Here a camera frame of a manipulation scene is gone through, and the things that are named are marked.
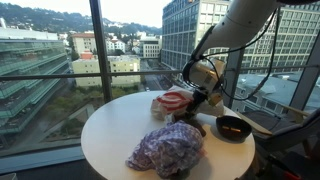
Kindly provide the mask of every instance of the purple patterned cloth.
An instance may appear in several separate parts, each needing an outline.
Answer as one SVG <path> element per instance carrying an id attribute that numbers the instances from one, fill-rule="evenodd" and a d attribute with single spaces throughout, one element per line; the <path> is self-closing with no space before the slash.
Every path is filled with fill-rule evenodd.
<path id="1" fill-rule="evenodd" d="M 183 121 L 168 123 L 145 135 L 126 165 L 139 171 L 155 169 L 160 177 L 166 178 L 195 165 L 201 158 L 202 144 L 198 129 Z"/>

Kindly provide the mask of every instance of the brown bowl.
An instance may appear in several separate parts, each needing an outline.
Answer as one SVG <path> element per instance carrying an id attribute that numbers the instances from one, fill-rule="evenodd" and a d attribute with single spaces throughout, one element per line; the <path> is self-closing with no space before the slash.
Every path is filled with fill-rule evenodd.
<path id="1" fill-rule="evenodd" d="M 219 133 L 231 141 L 244 141 L 252 132 L 247 122 L 234 116 L 217 117 L 216 125 Z"/>

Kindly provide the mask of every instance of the hill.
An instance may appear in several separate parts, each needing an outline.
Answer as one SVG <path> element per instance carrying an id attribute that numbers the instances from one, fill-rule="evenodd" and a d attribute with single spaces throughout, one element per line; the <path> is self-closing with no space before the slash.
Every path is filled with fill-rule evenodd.
<path id="1" fill-rule="evenodd" d="M 19 29 L 30 29 L 35 31 L 48 31 L 52 33 L 67 33 L 69 31 L 84 32 L 93 30 L 90 16 L 82 16 L 80 13 L 61 13 L 40 8 L 23 8 L 11 3 L 0 3 L 0 17 L 6 20 L 7 26 Z M 137 23 L 122 24 L 122 28 L 116 26 L 108 27 L 114 22 L 103 18 L 104 29 L 109 33 L 132 34 L 137 31 L 160 35 L 161 28 L 149 27 Z"/>

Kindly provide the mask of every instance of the round white table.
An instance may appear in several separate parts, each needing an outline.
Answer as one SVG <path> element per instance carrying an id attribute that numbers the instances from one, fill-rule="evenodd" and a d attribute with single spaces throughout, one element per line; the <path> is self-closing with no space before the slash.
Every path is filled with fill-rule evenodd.
<path id="1" fill-rule="evenodd" d="M 95 111 L 86 122 L 81 136 L 83 153 L 89 164 L 108 180 L 161 179 L 155 170 L 135 171 L 125 165 L 134 148 L 149 132 L 165 126 L 150 112 L 151 102 L 165 91 L 140 92 L 115 99 Z M 237 116 L 226 108 L 227 115 Z M 207 132 L 207 154 L 194 166 L 188 180 L 232 180 L 249 168 L 255 153 L 252 135 L 242 143 L 220 136 L 215 117 L 198 114 Z"/>

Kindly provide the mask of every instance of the plastic bag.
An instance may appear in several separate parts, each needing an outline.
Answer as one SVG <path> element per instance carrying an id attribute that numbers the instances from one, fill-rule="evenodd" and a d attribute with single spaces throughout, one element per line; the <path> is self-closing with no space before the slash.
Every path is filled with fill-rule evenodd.
<path id="1" fill-rule="evenodd" d="M 163 95 L 152 100 L 151 114 L 157 118 L 164 120 L 168 114 L 180 115 L 186 112 L 188 104 L 193 101 L 193 92 L 183 89 L 179 86 L 172 86 Z M 196 110 L 197 113 L 203 113 L 213 116 L 222 116 L 224 114 L 223 101 L 219 101 L 212 106 L 208 101 L 201 103 Z"/>

